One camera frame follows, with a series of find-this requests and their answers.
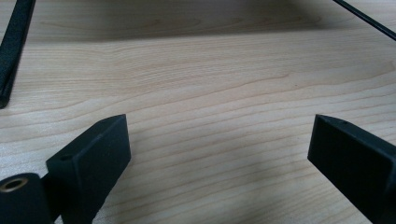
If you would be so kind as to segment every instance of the wooden table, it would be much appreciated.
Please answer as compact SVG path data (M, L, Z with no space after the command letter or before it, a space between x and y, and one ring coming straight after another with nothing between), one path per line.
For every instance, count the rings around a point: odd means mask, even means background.
M349 2L396 30L395 1ZM315 114L396 144L395 66L330 0L38 0L0 178L125 113L134 161L94 223L369 223L306 154Z

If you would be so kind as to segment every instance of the black cable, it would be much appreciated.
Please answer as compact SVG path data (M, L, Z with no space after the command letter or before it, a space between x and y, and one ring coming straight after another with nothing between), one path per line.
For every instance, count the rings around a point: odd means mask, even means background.
M379 23L378 21L373 20L373 18L362 13L361 11L359 11L352 5L346 3L345 1L342 1L342 0L333 0L333 1L336 2L338 5L340 5L341 7L344 7L346 10L353 13L355 16L361 18L362 20L364 20L367 23L369 23L370 25L372 25L375 29L382 32L384 35L387 35L390 38L392 38L393 40L396 40L396 34L393 31L391 31L389 28L384 26L383 24Z

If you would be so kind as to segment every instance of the black plastic part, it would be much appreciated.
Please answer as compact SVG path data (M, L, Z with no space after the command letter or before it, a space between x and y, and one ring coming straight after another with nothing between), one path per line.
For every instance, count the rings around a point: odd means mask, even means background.
M317 115L308 159L372 222L396 223L396 147Z
M62 210L64 223L92 223L130 160L125 115L95 123L47 160L47 182L62 186L49 207Z
M0 223L51 223L40 177L14 175L0 182Z
M11 95L35 0L18 0L0 46L0 109Z

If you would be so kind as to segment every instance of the screw hole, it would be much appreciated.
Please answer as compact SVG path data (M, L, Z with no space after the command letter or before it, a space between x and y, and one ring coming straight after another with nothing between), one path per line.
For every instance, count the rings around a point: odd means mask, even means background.
M64 156L61 157L61 161L69 161L70 159L72 159L73 156L70 154L66 154Z
M29 180L27 178L16 178L8 181L6 184L0 186L0 191L9 193L16 189L23 187Z

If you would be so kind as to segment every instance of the light wood surface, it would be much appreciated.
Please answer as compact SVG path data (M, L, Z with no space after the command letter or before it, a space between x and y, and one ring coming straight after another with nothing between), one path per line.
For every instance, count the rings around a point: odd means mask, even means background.
M394 0L348 2L396 30ZM93 223L369 223L306 155L315 114L396 144L395 66L330 0L38 0L0 178L127 114L134 161Z

